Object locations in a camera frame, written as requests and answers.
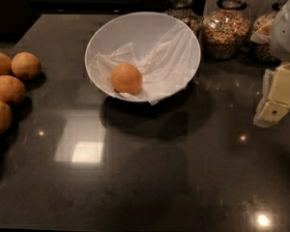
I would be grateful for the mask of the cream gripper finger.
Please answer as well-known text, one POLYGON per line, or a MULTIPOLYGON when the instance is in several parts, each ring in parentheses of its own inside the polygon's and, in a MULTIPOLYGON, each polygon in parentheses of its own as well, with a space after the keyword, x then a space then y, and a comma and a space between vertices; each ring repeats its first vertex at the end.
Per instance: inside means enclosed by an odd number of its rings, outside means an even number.
POLYGON ((272 19, 258 19, 253 24, 253 32, 250 40, 256 44, 268 44, 270 42, 270 33, 273 25, 272 19))
POLYGON ((290 62, 283 62, 274 71, 265 70, 262 99, 257 105, 253 124, 269 128, 278 124, 290 110, 290 62))

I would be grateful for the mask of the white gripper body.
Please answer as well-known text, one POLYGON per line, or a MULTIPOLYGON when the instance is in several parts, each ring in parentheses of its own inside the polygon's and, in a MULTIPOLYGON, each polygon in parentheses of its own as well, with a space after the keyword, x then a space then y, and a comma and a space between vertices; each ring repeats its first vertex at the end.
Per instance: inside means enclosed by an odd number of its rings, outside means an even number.
POLYGON ((281 61, 290 61, 290 0, 283 5, 273 22, 270 52, 281 61))

